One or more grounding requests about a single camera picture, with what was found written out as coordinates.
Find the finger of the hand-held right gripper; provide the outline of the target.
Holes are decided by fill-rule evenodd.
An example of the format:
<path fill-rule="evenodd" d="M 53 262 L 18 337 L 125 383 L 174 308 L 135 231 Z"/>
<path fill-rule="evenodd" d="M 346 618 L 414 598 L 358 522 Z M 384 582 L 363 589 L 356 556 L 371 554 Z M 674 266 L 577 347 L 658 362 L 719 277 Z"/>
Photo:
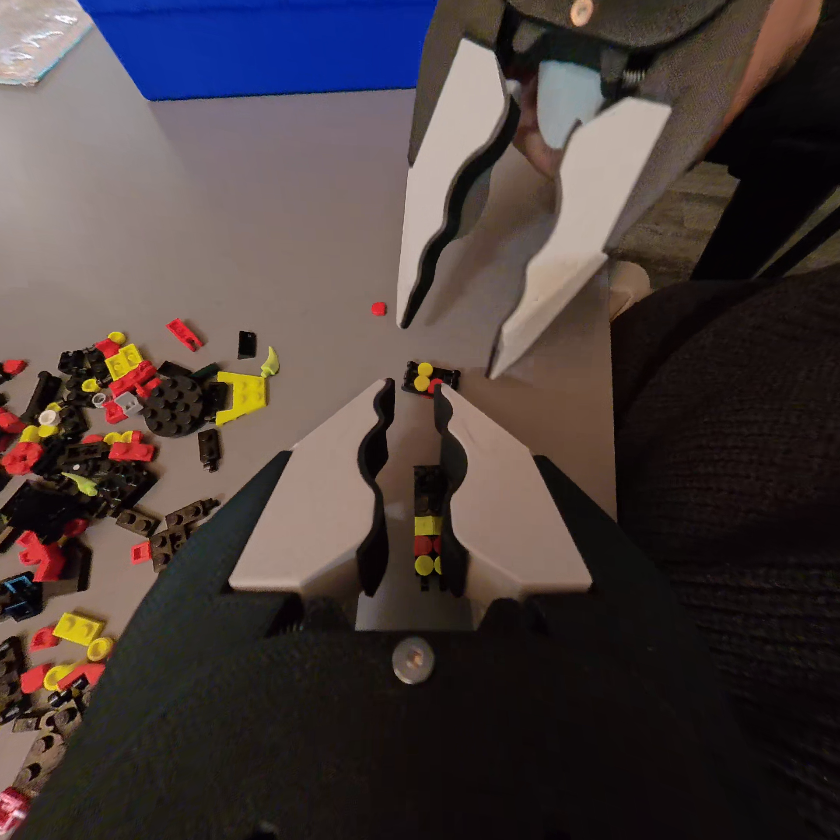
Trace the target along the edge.
<path fill-rule="evenodd" d="M 606 243 L 670 113 L 667 104 L 625 98 L 572 132 L 557 174 L 553 229 L 526 265 L 487 378 L 496 380 L 517 363 L 604 266 Z"/>
<path fill-rule="evenodd" d="M 462 38 L 406 180 L 396 322 L 408 329 L 441 255 L 476 224 L 491 170 L 518 128 L 518 85 L 495 51 Z"/>

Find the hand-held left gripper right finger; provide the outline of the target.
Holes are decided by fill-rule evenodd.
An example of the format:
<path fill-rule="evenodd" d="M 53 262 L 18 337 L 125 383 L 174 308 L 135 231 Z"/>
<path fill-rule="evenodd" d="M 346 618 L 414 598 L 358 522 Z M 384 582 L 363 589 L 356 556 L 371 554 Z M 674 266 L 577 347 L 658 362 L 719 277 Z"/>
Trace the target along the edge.
<path fill-rule="evenodd" d="M 530 449 L 448 385 L 434 394 L 446 479 L 441 536 L 448 590 L 477 628 L 491 604 L 587 592 L 581 552 Z"/>

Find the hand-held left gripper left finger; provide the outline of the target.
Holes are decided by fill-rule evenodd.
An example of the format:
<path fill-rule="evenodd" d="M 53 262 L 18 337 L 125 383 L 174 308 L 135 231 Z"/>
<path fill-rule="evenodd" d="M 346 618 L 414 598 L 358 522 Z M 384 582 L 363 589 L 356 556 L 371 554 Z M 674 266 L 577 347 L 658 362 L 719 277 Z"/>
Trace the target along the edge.
<path fill-rule="evenodd" d="M 381 377 L 286 452 L 229 587 L 334 606 L 358 628 L 359 600 L 385 577 L 389 538 L 377 477 L 389 457 L 396 384 Z"/>

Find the long black red yellow lego assembly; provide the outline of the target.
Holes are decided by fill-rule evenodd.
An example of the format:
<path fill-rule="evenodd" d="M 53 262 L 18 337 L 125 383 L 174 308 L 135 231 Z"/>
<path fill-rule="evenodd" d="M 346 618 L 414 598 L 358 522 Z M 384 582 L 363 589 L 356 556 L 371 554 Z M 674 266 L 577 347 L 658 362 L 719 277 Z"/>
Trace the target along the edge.
<path fill-rule="evenodd" d="M 443 574 L 441 539 L 446 476 L 439 465 L 413 467 L 413 566 L 421 592 L 434 586 L 447 591 Z"/>

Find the small black lego plate assembly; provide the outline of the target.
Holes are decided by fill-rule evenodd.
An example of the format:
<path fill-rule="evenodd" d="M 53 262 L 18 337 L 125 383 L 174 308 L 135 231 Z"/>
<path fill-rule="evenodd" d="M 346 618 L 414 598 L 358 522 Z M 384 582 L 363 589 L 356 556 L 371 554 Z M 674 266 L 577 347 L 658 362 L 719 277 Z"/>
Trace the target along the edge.
<path fill-rule="evenodd" d="M 453 390 L 458 390 L 461 371 L 447 369 L 429 362 L 410 360 L 402 381 L 402 391 L 415 396 L 432 400 L 437 385 L 446 384 Z"/>

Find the pile of lego pieces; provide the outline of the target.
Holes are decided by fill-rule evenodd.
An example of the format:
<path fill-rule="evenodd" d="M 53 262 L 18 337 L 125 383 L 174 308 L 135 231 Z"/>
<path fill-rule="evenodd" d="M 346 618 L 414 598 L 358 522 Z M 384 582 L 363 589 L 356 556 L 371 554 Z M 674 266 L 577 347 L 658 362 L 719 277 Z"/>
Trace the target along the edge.
<path fill-rule="evenodd" d="M 91 553 L 82 538 L 106 518 L 140 537 L 131 564 L 161 572 L 220 506 L 200 499 L 151 516 L 138 504 L 157 475 L 149 439 L 197 434 L 199 462 L 215 472 L 222 459 L 218 429 L 268 403 L 267 381 L 278 371 L 269 348 L 256 375 L 209 364 L 190 371 L 155 365 L 122 332 L 64 352 L 59 374 L 38 373 L 25 410 L 15 414 L 2 394 L 2 489 L 23 482 L 2 504 L 2 553 L 18 549 L 24 570 L 2 578 L 2 621 L 37 618 L 50 592 L 87 588 Z M 2 790 L 2 835 L 25 820 L 81 723 L 115 641 L 106 623 L 64 612 L 52 624 L 2 639 L 2 726 L 38 732 L 14 782 Z"/>

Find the person's right forearm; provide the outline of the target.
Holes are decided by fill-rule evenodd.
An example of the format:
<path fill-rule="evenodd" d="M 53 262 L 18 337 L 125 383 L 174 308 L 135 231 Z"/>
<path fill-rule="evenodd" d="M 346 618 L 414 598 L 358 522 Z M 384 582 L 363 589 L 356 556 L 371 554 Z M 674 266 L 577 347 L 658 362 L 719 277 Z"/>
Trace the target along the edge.
<path fill-rule="evenodd" d="M 839 2 L 813 37 L 710 143 L 704 160 L 738 186 L 690 275 L 747 280 L 838 187 Z"/>

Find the person's right hand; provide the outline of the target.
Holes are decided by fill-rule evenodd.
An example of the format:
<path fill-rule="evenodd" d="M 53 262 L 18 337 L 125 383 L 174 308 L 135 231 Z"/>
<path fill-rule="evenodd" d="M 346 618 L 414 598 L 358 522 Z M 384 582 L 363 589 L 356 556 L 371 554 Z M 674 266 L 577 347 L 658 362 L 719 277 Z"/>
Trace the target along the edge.
<path fill-rule="evenodd" d="M 822 9 L 823 1 L 772 1 L 723 129 L 762 89 L 793 67 L 813 37 Z"/>

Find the person's beige shoe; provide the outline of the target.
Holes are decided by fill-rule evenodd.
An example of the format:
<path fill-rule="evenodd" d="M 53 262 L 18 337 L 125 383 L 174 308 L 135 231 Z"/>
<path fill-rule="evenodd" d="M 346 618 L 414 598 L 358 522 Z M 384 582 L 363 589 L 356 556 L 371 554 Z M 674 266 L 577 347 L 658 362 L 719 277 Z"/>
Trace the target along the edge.
<path fill-rule="evenodd" d="M 610 321 L 647 298 L 653 291 L 649 274 L 639 264 L 618 260 L 608 279 L 608 308 Z"/>

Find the empty blue plastic storage bin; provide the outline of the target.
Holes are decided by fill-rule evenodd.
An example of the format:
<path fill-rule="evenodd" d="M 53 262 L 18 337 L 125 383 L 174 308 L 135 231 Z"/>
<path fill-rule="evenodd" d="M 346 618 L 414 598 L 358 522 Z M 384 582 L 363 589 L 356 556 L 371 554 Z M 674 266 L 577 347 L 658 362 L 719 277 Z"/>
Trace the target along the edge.
<path fill-rule="evenodd" d="M 417 84 L 429 1 L 80 1 L 153 102 Z"/>

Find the clear plastic bag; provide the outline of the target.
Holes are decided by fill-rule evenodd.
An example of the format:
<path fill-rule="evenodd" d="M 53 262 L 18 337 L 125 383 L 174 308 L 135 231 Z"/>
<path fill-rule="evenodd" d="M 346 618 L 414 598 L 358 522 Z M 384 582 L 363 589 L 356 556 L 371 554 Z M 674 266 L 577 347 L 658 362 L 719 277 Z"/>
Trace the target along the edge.
<path fill-rule="evenodd" d="M 38 84 L 91 28 L 77 1 L 2 1 L 2 86 Z"/>

